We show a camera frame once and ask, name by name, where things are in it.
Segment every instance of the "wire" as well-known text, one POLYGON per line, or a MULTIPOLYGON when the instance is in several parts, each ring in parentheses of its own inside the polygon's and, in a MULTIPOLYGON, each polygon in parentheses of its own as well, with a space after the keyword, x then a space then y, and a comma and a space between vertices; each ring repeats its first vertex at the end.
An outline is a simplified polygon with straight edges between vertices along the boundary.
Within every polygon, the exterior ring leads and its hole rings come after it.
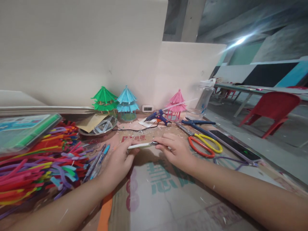
POLYGON ((217 162, 218 159, 228 159, 228 160, 232 160, 232 161, 241 163, 241 165, 240 165, 239 167, 237 167, 237 168, 235 169, 235 171, 240 170, 240 168, 243 167, 243 166, 250 166, 250 165, 251 165, 251 164, 249 164, 249 163, 246 162, 246 161, 236 160, 236 159, 233 159, 233 158, 230 158, 230 157, 215 157, 215 158, 213 159, 214 164, 217 164, 217 165, 218 165, 218 162, 217 162))
POLYGON ((154 126, 154 127, 148 127, 148 128, 144 128, 144 129, 141 129, 141 130, 133 130, 133 129, 113 129, 113 131, 134 131, 134 132, 140 132, 140 131, 143 131, 143 130, 146 130, 146 129, 149 129, 149 128, 156 128, 160 122, 161 122, 161 121, 159 121, 159 122, 157 123, 157 125, 154 126))

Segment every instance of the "paper scrap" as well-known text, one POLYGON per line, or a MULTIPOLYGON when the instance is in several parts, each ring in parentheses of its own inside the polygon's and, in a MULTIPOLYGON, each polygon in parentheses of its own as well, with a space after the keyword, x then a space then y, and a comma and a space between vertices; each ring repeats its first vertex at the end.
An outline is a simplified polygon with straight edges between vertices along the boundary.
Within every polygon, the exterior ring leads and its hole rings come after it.
POLYGON ((102 122, 107 115, 103 114, 93 114, 89 117, 85 118, 84 120, 78 122, 76 125, 78 128, 85 130, 86 132, 91 132, 96 125, 98 125, 100 122, 102 122))
POLYGON ((156 119, 150 120, 150 121, 145 121, 146 118, 144 118, 142 121, 139 122, 139 124, 145 126, 145 127, 150 127, 153 125, 153 123, 156 122, 156 119))

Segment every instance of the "scissors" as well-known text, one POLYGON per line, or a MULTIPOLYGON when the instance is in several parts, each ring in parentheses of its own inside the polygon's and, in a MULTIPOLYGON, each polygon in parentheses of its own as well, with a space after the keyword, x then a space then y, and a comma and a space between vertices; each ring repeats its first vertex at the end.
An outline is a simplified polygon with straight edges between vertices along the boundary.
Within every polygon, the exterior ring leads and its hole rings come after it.
POLYGON ((190 146, 192 147, 192 149, 193 149, 195 152, 197 152, 199 155, 201 155, 201 156, 203 156, 203 157, 206 157, 206 158, 214 158, 214 157, 215 157, 215 152, 216 152, 216 153, 222 153, 222 146, 221 146, 216 140, 214 140, 214 139, 212 139, 212 138, 210 138, 210 137, 208 137, 208 136, 205 136, 205 135, 203 135, 203 134, 196 134, 196 133, 193 133, 193 132, 189 131, 188 129, 186 129, 184 126, 182 126, 180 123, 178 123, 178 122, 175 122, 175 123, 176 123, 176 125, 177 125, 179 128, 181 128, 184 132, 186 132, 186 133, 189 135, 189 137, 188 137, 189 145, 190 145, 190 146), (201 140, 203 143, 201 143, 201 142, 199 142, 198 140, 196 140, 196 139, 194 138, 194 136, 198 137, 199 140, 201 140), (216 144, 217 147, 218 147, 218 150, 215 149, 215 148, 213 148, 209 143, 207 143, 207 142, 204 140, 204 138, 205 138, 205 139, 208 139, 208 140, 212 141, 214 144, 216 144), (206 154, 206 153, 203 153, 203 152, 201 152, 201 151, 199 151, 199 150, 193 145, 193 141, 194 141, 195 143, 199 144, 200 146, 202 146, 205 150, 207 150, 207 151, 210 153, 210 155, 209 155, 209 154, 206 154))
POLYGON ((213 136, 210 132, 204 130, 203 128, 199 127, 198 124, 211 124, 211 125, 215 125, 215 122, 212 121, 205 121, 205 120, 191 120, 189 118, 185 118, 187 119, 187 121, 182 120, 182 124, 188 124, 191 127, 193 127, 194 129, 196 129, 197 131, 203 133, 206 136, 209 136, 210 138, 217 140, 215 136, 213 136))

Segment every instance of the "white partition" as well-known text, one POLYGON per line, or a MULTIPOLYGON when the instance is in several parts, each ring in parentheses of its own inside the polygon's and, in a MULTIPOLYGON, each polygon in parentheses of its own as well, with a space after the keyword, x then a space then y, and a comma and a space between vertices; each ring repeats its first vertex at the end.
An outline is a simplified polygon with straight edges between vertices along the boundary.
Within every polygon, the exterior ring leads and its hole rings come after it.
POLYGON ((162 109, 181 89, 185 100, 210 75, 226 48, 224 44, 162 42, 155 78, 154 106, 162 109))
POLYGON ((216 77, 222 77, 224 82, 242 83, 257 65, 221 66, 216 77))

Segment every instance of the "blue scissors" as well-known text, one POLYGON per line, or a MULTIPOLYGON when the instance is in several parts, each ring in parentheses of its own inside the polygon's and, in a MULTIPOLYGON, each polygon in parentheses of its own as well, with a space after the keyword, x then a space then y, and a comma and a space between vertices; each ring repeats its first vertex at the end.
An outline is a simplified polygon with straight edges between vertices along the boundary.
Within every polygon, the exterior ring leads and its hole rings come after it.
POLYGON ((198 124, 211 124, 211 125, 215 125, 216 123, 215 122, 212 122, 212 121, 204 121, 204 120, 191 120, 191 119, 188 119, 186 117, 187 121, 185 120, 182 120, 182 124, 188 124, 190 125, 192 128, 196 129, 197 131, 203 133, 204 135, 214 139, 214 140, 217 140, 216 137, 214 137, 212 135, 212 133, 204 130, 203 128, 199 127, 198 124))

